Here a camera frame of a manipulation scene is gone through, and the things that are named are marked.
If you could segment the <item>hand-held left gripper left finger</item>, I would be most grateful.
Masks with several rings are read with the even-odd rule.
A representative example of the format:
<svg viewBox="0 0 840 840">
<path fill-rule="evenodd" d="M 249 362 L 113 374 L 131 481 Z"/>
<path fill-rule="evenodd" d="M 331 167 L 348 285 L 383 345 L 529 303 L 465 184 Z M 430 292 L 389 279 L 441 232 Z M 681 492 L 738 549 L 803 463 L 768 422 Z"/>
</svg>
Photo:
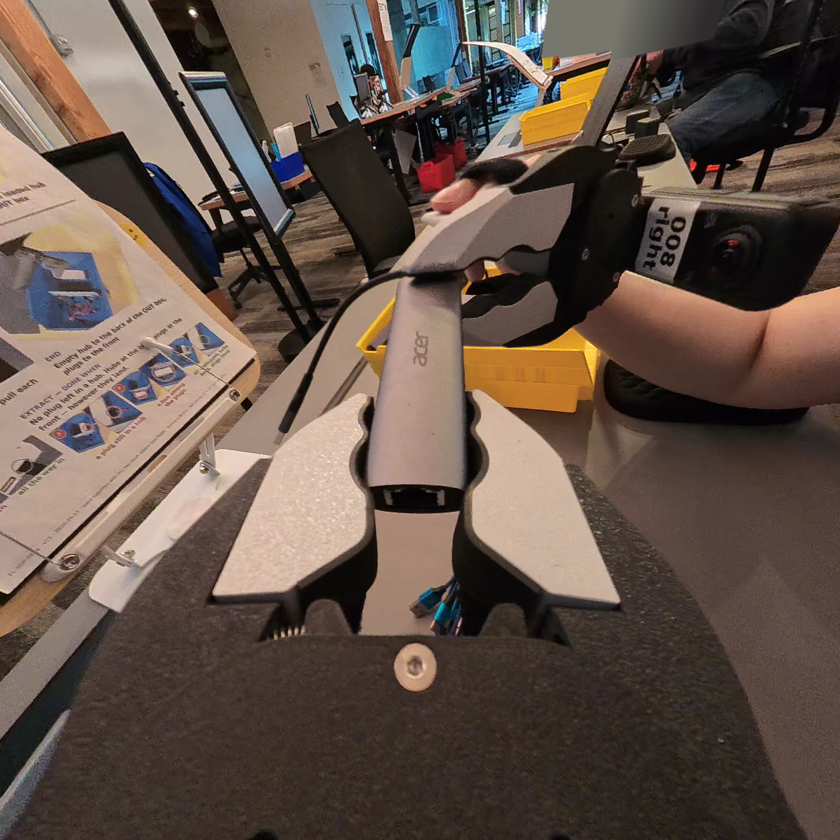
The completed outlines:
<svg viewBox="0 0 840 840">
<path fill-rule="evenodd" d="M 338 604 L 353 634 L 377 574 L 375 505 L 363 467 L 374 399 L 355 394 L 292 435 L 266 475 L 212 590 L 220 603 L 275 603 L 304 627 Z"/>
</svg>

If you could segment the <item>instruction poster board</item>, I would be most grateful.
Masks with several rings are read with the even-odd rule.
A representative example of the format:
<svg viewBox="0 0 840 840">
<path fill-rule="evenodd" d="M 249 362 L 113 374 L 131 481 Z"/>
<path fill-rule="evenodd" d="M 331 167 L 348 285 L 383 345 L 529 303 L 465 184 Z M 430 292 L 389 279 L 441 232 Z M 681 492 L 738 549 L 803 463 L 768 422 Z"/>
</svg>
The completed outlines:
<svg viewBox="0 0 840 840">
<path fill-rule="evenodd" d="M 125 216 L 2 129 L 2 636 L 254 391 L 246 337 Z"/>
</svg>

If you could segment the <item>black framed display screen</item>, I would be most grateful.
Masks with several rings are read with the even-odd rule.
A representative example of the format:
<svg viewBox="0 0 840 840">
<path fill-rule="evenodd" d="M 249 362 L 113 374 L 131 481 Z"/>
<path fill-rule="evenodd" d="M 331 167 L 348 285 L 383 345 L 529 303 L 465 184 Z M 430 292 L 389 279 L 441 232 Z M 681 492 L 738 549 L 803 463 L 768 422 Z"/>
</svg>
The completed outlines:
<svg viewBox="0 0 840 840">
<path fill-rule="evenodd" d="M 182 71 L 180 78 L 236 176 L 236 183 L 245 193 L 246 203 L 254 212 L 278 263 L 273 266 L 269 262 L 247 217 L 242 214 L 240 202 L 225 184 L 220 185 L 218 192 L 226 210 L 242 235 L 247 237 L 248 248 L 258 261 L 260 273 L 292 322 L 293 330 L 277 345 L 281 359 L 290 363 L 322 326 L 319 313 L 281 239 L 294 218 L 294 211 L 225 74 Z"/>
</svg>

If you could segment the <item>blue jacket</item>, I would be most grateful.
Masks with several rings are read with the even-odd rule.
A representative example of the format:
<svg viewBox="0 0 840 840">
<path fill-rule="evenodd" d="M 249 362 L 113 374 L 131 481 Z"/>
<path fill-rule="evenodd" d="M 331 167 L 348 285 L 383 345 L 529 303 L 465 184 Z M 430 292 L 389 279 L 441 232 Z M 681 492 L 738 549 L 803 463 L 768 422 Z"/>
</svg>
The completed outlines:
<svg viewBox="0 0 840 840">
<path fill-rule="evenodd" d="M 153 183 L 161 192 L 165 202 L 178 219 L 178 224 L 190 239 L 211 277 L 214 279 L 221 278 L 223 276 L 222 262 L 224 258 L 220 258 L 217 252 L 211 228 L 207 225 L 202 213 L 196 208 L 181 186 L 160 166 L 150 162 L 144 162 L 143 165 L 150 174 Z"/>
</svg>

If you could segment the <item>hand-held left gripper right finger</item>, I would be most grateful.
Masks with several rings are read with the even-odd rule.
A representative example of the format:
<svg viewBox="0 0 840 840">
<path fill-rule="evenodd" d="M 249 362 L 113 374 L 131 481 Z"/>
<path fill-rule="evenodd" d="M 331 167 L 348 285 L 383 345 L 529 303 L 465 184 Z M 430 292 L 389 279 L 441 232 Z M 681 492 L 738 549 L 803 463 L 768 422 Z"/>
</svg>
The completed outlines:
<svg viewBox="0 0 840 840">
<path fill-rule="evenodd" d="M 468 478 L 452 542 L 461 633 L 514 605 L 538 637 L 554 608 L 614 612 L 621 596 L 562 457 L 488 394 L 467 394 Z"/>
</svg>

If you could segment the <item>black display panel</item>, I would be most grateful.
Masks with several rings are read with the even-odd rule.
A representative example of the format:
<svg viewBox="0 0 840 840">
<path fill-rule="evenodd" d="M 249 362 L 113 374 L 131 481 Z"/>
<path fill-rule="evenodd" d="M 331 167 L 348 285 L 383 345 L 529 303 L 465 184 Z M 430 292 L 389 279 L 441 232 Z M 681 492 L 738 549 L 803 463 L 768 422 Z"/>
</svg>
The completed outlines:
<svg viewBox="0 0 840 840">
<path fill-rule="evenodd" d="M 91 199 L 126 216 L 202 293 L 218 289 L 124 133 L 42 156 Z"/>
</svg>

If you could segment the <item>person's right forearm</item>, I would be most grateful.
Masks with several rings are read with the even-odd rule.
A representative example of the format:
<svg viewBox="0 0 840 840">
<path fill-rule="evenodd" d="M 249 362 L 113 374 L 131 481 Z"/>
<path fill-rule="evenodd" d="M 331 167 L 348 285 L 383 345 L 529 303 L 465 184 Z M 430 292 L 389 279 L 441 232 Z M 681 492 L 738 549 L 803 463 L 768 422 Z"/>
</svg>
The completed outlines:
<svg viewBox="0 0 840 840">
<path fill-rule="evenodd" d="M 838 288 L 744 311 L 627 271 L 577 329 L 679 394 L 768 410 L 839 403 Z"/>
</svg>

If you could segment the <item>black office chair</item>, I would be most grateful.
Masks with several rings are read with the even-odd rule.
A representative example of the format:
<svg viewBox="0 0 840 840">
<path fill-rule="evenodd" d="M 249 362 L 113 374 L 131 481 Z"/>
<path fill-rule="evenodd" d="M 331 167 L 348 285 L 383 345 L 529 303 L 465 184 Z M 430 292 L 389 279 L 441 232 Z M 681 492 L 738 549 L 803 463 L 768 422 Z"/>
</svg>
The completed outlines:
<svg viewBox="0 0 840 840">
<path fill-rule="evenodd" d="M 301 155 L 348 229 L 367 276 L 388 272 L 415 240 L 414 217 L 361 122 L 304 144 Z"/>
</svg>

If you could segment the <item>grey laptop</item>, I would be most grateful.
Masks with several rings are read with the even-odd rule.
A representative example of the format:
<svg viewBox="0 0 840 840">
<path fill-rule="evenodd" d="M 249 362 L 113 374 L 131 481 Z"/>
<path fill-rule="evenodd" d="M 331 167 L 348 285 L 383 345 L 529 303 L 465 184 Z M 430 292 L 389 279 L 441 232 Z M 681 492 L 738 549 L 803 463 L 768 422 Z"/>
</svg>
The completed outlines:
<svg viewBox="0 0 840 840">
<path fill-rule="evenodd" d="M 581 131 L 574 137 L 572 145 L 596 146 L 599 144 L 625 89 L 639 67 L 645 69 L 646 64 L 645 53 L 632 58 L 611 58 L 591 107 L 584 118 Z"/>
</svg>

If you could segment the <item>black quilted cushion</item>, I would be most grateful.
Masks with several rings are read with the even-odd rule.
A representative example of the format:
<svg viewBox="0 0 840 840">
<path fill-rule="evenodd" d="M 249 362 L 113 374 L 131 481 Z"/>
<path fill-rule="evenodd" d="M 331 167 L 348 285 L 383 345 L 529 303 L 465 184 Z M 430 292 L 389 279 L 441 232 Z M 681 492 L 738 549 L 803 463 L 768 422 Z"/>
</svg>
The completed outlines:
<svg viewBox="0 0 840 840">
<path fill-rule="evenodd" d="M 654 385 L 612 360 L 605 363 L 602 386 L 612 409 L 647 422 L 768 427 L 798 422 L 810 410 L 808 407 L 747 408 L 701 400 Z"/>
</svg>

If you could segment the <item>grey metal USB hub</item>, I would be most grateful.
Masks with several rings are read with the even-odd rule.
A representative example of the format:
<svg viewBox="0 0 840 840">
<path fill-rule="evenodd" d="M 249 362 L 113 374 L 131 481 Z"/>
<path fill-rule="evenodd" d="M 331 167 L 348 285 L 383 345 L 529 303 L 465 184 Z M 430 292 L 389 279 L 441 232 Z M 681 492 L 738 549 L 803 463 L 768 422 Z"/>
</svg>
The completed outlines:
<svg viewBox="0 0 840 840">
<path fill-rule="evenodd" d="M 455 511 L 467 485 L 459 274 L 396 289 L 365 477 L 379 511 Z"/>
</svg>

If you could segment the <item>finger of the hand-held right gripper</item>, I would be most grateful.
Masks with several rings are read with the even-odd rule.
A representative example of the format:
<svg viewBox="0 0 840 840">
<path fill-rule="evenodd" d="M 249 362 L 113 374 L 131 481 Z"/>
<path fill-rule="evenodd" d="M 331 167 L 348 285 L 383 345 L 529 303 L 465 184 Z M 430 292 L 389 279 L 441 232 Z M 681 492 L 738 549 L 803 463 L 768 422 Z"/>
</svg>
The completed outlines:
<svg viewBox="0 0 840 840">
<path fill-rule="evenodd" d="M 498 275 L 469 283 L 461 297 L 465 347 L 532 347 L 565 332 L 559 300 L 547 278 Z"/>
<path fill-rule="evenodd" d="M 453 213 L 429 214 L 394 270 L 409 277 L 445 274 L 514 249 L 549 251 L 571 215 L 573 198 L 573 184 L 525 193 L 505 185 L 487 188 Z"/>
</svg>

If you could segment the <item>yellow plastic bin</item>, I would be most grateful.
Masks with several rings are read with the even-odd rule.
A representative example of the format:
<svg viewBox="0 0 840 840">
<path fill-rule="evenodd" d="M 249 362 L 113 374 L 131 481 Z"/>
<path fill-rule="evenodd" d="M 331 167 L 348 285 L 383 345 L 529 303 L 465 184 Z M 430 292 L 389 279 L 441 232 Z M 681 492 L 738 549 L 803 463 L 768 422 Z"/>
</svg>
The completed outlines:
<svg viewBox="0 0 840 840">
<path fill-rule="evenodd" d="M 522 145 L 528 148 L 580 132 L 605 75 L 603 67 L 564 80 L 558 101 L 525 112 L 520 117 Z"/>
<path fill-rule="evenodd" d="M 411 394 L 446 410 L 480 391 L 507 408 L 574 413 L 593 398 L 599 350 L 575 330 L 540 346 L 465 346 L 456 279 L 398 280 L 394 298 L 356 343 L 390 405 Z"/>
</svg>

